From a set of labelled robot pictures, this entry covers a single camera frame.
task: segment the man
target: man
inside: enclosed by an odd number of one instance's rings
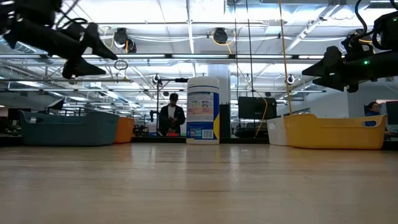
[[[182,107],[177,106],[178,95],[172,93],[170,95],[170,103],[164,106],[160,111],[160,132],[163,136],[168,133],[181,134],[180,125],[185,123],[185,114]]]

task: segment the pillar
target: pillar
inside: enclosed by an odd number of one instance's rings
[[[231,137],[231,72],[228,65],[207,65],[207,75],[220,81],[220,138]]]

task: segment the orange bin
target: orange bin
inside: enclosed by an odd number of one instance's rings
[[[116,130],[115,144],[128,143],[131,141],[132,130],[134,129],[134,119],[119,118]]]
[[[307,149],[380,149],[387,115],[364,118],[317,118],[314,114],[284,117],[289,146]],[[365,127],[375,121],[373,127]]]

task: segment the ceiling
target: ceiling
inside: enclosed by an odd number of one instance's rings
[[[134,40],[138,54],[282,54],[282,39],[279,38],[280,14],[277,1],[261,0],[236,1],[233,0],[81,0],[77,7],[69,14],[70,17],[82,17],[99,24],[101,39],[117,54],[124,51],[113,44],[113,33],[117,28],[127,28],[129,37]],[[339,46],[340,41],[348,33],[362,28],[358,18],[353,13],[356,1],[332,1],[340,4],[329,5],[328,0],[285,0],[282,5],[284,23],[285,46],[288,55],[323,55],[331,45]],[[364,17],[369,29],[373,21],[391,12],[383,1],[363,1],[360,4],[360,14]],[[72,0],[65,0],[63,10],[66,11]],[[223,27],[229,36],[230,49],[225,45],[217,45],[211,38],[211,33],[217,27]],[[26,51],[10,50],[8,46],[0,44],[2,54],[22,54]],[[316,60],[287,60],[287,73],[295,76],[294,87],[300,88],[309,84],[311,77],[301,77],[303,69],[314,64]],[[7,59],[11,65],[23,66],[25,73],[17,72],[10,67],[3,72],[3,78],[48,78],[61,79],[60,71],[64,61],[52,60],[48,65],[33,59]],[[140,89],[153,89],[152,78],[158,74],[161,78],[193,77],[206,75],[210,63],[225,63],[229,65],[232,77],[240,75],[239,89],[245,90],[248,85],[241,74],[237,74],[238,67],[244,74],[252,74],[254,87],[257,89],[281,89],[284,87],[285,67],[283,60],[256,60],[253,65],[249,60],[170,60],[137,58],[125,60],[130,67],[125,71],[118,71],[113,63],[107,60],[87,59],[89,63],[101,65],[107,70],[107,75],[87,76],[82,78],[98,79],[97,82],[78,82],[72,85],[63,83],[41,83],[47,87],[57,88],[109,88],[132,89],[134,92],[116,92],[117,100],[110,103],[138,104],[142,114],[154,109],[155,92],[139,93]],[[101,80],[120,80],[126,77],[130,82],[101,82]],[[184,89],[186,84],[170,82],[166,89]],[[186,98],[180,92],[180,98]],[[97,92],[79,94],[90,102],[105,102],[110,96],[101,96]],[[112,110],[136,109],[130,106],[112,106]]]

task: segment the teal bin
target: teal bin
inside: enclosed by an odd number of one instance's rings
[[[28,146],[105,146],[114,142],[118,115],[56,116],[19,111],[22,139]]]

